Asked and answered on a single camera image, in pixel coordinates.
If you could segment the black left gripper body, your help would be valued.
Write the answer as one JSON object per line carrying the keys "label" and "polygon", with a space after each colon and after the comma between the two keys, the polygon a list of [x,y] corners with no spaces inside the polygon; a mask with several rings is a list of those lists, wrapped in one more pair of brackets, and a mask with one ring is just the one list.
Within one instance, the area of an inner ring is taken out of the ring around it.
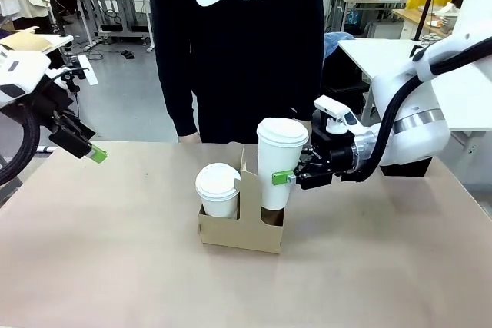
{"label": "black left gripper body", "polygon": [[68,91],[50,79],[42,79],[28,96],[28,106],[34,112],[38,123],[47,129],[55,129],[57,119],[68,114],[74,115],[70,105],[74,101]]}

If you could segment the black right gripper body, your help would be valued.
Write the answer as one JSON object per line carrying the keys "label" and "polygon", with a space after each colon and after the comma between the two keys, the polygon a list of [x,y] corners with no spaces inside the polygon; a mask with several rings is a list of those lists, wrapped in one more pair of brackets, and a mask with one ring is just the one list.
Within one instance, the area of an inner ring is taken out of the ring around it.
{"label": "black right gripper body", "polygon": [[297,167],[296,185],[310,190],[331,184],[334,175],[352,171],[354,166],[354,135],[347,131],[331,134],[326,131],[330,117],[316,110],[312,118],[310,142],[305,144]]}

